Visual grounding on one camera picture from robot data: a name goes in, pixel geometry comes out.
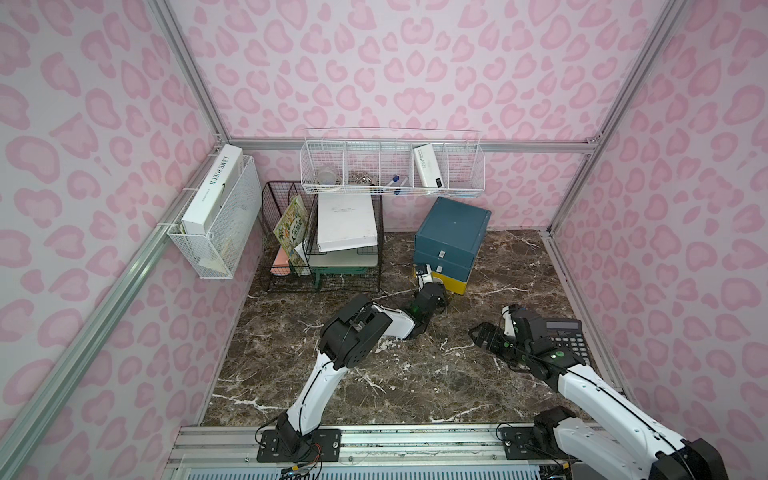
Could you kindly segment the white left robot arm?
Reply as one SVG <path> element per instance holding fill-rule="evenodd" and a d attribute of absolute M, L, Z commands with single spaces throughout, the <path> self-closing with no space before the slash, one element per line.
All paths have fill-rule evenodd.
<path fill-rule="evenodd" d="M 391 309 L 360 294 L 325 323 L 312 372 L 296 401 L 276 420 L 279 438 L 295 452 L 318 429 L 323 412 L 349 370 L 357 367 L 383 337 L 410 340 L 423 334 L 445 307 L 446 289 L 427 282 L 403 309 Z"/>

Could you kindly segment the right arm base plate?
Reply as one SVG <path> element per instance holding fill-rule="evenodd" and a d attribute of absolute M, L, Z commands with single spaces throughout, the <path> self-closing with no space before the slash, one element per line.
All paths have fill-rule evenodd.
<path fill-rule="evenodd" d="M 555 456 L 535 443 L 532 427 L 502 423 L 496 427 L 496 437 L 502 443 L 507 460 L 556 460 Z"/>

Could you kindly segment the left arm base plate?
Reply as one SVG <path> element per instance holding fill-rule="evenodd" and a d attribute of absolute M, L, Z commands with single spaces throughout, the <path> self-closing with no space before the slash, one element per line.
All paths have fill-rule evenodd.
<path fill-rule="evenodd" d="M 288 436 L 266 430 L 258 440 L 256 456 L 258 463 L 312 462 L 319 458 L 323 462 L 338 462 L 342 431 L 320 428 L 303 437 Z"/>

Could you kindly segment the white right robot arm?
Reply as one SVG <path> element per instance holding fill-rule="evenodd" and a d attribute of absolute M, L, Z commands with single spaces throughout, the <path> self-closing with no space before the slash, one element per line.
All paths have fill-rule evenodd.
<path fill-rule="evenodd" d="M 575 458 L 606 479 L 725 479 L 720 452 L 688 440 L 646 414 L 604 381 L 585 358 L 548 333 L 547 319 L 513 304 L 499 324 L 469 331 L 473 343 L 511 367 L 523 367 L 602 427 L 595 431 L 566 407 L 535 416 L 533 451 Z"/>

